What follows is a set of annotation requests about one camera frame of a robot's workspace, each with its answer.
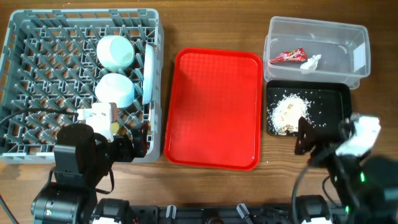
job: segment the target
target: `dish rack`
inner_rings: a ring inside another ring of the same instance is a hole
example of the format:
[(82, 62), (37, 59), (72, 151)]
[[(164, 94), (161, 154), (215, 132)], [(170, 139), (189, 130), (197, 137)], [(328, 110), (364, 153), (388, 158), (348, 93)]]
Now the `dish rack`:
[[(154, 9), (19, 10), (10, 18), (0, 59), (0, 118), (27, 108), (76, 111), (91, 108), (94, 89), (108, 71), (96, 57), (98, 41), (106, 35), (128, 38), (136, 51), (134, 63), (118, 73), (134, 84), (133, 105), (119, 109), (119, 134), (149, 122), (144, 158), (160, 155), (162, 110), (160, 78), (164, 30)], [(145, 44), (155, 49), (152, 101), (142, 104)], [(48, 164), (56, 134), (76, 117), (55, 113), (24, 113), (0, 126), (0, 161), (10, 164)]]

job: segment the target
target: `wooden table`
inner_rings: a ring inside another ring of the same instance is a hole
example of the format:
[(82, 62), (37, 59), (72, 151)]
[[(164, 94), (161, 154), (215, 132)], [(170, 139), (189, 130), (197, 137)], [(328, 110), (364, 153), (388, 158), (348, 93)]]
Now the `wooden table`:
[[(0, 1), (0, 42), (10, 14), (17, 9), (80, 8), (157, 9), (165, 31), (162, 71), (163, 125), (167, 120), (172, 70), (176, 54), (184, 47), (243, 50), (262, 57), (272, 16), (301, 17), (361, 24), (371, 42), (371, 75), (352, 91), (353, 107), (381, 119), (382, 131), (375, 153), (398, 158), (398, 29), (396, 1), (154, 1), (154, 0), (19, 0)], [(172, 165), (161, 156), (152, 164), (113, 166), (116, 188), (108, 197), (129, 200), (132, 205), (177, 206), (236, 205), (244, 202), (289, 202), (298, 171), (306, 156), (295, 156), (294, 139), (275, 138), (263, 122), (260, 164), (250, 172), (201, 169)], [(51, 165), (0, 164), (0, 194), (21, 223), (31, 223), (30, 205), (47, 180)], [(324, 170), (313, 170), (300, 186), (300, 194), (322, 194)], [(110, 189), (109, 177), (98, 186)], [(333, 187), (327, 189), (336, 198)], [(0, 223), (10, 223), (0, 209)]]

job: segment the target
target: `tray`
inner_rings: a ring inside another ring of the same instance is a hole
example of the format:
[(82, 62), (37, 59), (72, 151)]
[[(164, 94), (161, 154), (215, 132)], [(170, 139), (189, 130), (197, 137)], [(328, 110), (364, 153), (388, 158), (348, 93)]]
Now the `tray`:
[[(136, 62), (119, 73), (134, 83), (139, 96), (131, 110), (120, 110), (120, 132), (131, 135), (132, 126), (150, 121), (150, 143), (144, 158), (160, 155), (162, 110), (160, 75), (164, 31), (154, 9), (19, 10), (10, 18), (0, 59), (0, 117), (26, 108), (76, 110), (98, 100), (94, 89), (108, 72), (96, 58), (96, 46), (106, 35), (122, 35), (135, 48)], [(142, 104), (144, 45), (155, 48), (152, 102)], [(17, 164), (53, 163), (57, 131), (77, 123), (71, 116), (30, 113), (12, 118), (0, 127), (0, 161)]]
[(187, 48), (175, 61), (164, 154), (173, 163), (251, 170), (260, 160), (262, 62)]
[[(269, 113), (277, 107), (283, 95), (297, 94), (311, 101), (311, 107), (308, 108), (310, 120), (315, 128), (325, 131), (336, 131), (338, 123), (352, 114), (349, 88), (342, 83), (272, 80), (266, 89), (267, 132), (271, 135), (280, 135), (275, 132)], [(297, 133), (287, 133), (287, 136), (297, 136)]]

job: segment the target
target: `clear plastic bin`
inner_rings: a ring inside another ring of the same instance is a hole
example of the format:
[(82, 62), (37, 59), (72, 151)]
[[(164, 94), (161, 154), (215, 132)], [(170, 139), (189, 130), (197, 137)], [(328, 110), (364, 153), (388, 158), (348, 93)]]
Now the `clear plastic bin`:
[[(308, 58), (322, 55), (315, 71), (300, 69), (301, 62), (269, 62), (281, 52), (302, 47)], [(368, 30), (364, 26), (289, 17), (273, 17), (264, 47), (267, 82), (300, 80), (345, 83), (351, 89), (371, 70)]]

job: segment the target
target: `candy wrapper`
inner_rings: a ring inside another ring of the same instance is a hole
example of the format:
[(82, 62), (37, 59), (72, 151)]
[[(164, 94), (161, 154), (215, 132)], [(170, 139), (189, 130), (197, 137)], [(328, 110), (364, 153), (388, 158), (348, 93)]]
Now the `candy wrapper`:
[(276, 58), (269, 60), (270, 63), (276, 62), (304, 62), (307, 59), (303, 48), (292, 50), (290, 52), (282, 52)]

